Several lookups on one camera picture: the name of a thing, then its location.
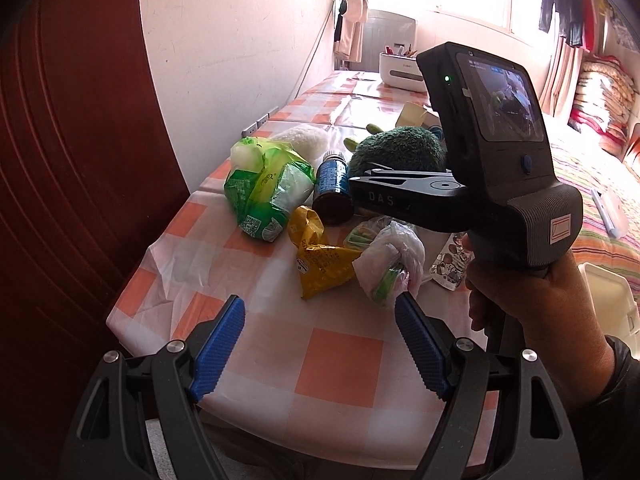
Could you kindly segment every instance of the yellow snack bag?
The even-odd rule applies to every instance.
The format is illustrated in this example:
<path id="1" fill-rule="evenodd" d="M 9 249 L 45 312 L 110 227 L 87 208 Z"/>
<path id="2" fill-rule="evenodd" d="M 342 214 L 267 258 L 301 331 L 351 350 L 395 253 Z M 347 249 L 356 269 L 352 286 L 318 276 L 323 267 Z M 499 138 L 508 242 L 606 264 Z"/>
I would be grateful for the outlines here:
<path id="1" fill-rule="evenodd" d="M 297 208 L 289 219 L 287 232 L 298 248 L 296 263 L 303 300 L 355 278 L 351 262 L 360 256 L 360 251 L 328 245 L 315 211 L 306 206 Z"/>

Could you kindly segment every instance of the small display screen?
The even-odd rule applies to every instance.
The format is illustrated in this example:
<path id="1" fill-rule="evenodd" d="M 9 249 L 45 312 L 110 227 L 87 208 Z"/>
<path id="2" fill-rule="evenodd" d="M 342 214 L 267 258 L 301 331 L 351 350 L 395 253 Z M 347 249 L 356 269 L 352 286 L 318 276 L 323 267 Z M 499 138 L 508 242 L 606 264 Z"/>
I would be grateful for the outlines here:
<path id="1" fill-rule="evenodd" d="M 537 97 L 528 79 L 473 56 L 462 57 L 468 67 L 463 70 L 466 84 L 485 140 L 542 142 L 543 119 L 532 104 Z"/>

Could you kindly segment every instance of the table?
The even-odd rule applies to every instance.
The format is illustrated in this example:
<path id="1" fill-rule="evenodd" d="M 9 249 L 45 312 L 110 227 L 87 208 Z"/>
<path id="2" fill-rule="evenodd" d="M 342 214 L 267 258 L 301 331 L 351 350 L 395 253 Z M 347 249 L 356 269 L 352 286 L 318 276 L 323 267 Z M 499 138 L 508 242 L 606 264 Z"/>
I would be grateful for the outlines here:
<path id="1" fill-rule="evenodd" d="M 256 135 L 309 123 L 340 149 L 344 137 L 363 137 L 367 123 L 392 128 L 407 101 L 422 105 L 426 96 L 385 87 L 378 74 L 336 72 Z M 133 355 L 155 353 L 237 294 L 246 324 L 203 409 L 320 458 L 415 468 L 444 404 L 422 384 L 393 313 L 374 306 L 355 280 L 303 301 L 287 235 L 267 244 L 236 226 L 223 193 L 229 169 L 227 160 L 211 173 L 148 248 L 108 327 Z M 357 222 L 328 229 L 330 242 L 341 243 Z M 417 300 L 456 336 L 485 344 L 470 330 L 468 293 L 427 283 Z M 484 462 L 496 400 L 488 394 L 470 465 Z"/>

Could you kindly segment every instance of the sleeve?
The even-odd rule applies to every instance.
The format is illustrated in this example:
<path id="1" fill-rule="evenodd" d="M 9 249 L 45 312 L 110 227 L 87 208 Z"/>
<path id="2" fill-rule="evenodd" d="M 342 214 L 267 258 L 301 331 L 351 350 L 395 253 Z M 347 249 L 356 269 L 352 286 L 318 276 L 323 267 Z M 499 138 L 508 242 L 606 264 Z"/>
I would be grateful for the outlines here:
<path id="1" fill-rule="evenodd" d="M 619 339 L 607 336 L 616 356 L 609 384 L 592 404 L 570 414 L 586 480 L 631 478 L 638 468 L 640 362 Z"/>

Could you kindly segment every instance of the textured grip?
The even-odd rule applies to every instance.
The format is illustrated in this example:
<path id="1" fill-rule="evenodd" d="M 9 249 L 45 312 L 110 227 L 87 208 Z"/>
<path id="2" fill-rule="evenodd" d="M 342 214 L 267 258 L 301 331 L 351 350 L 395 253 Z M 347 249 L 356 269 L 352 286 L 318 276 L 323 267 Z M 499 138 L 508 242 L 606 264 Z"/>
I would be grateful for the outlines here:
<path id="1" fill-rule="evenodd" d="M 194 359 L 193 381 L 189 392 L 195 402 L 199 402 L 204 395 L 216 388 L 243 327 L 244 301 L 236 298 L 227 307 Z"/>
<path id="2" fill-rule="evenodd" d="M 415 301 L 408 294 L 396 299 L 396 324 L 402 338 L 411 352 L 411 357 L 420 372 L 422 382 L 439 399 L 448 400 L 453 393 L 453 385 L 447 379 L 449 365 L 447 355 L 430 334 L 421 316 L 416 312 Z"/>
<path id="3" fill-rule="evenodd" d="M 526 253 L 518 255 L 519 267 L 549 266 L 569 250 L 582 228 L 582 195 L 568 184 L 512 198 L 507 204 L 520 217 L 525 230 L 522 247 Z M 566 236 L 554 240 L 553 222 L 561 218 L 569 219 L 570 228 Z"/>

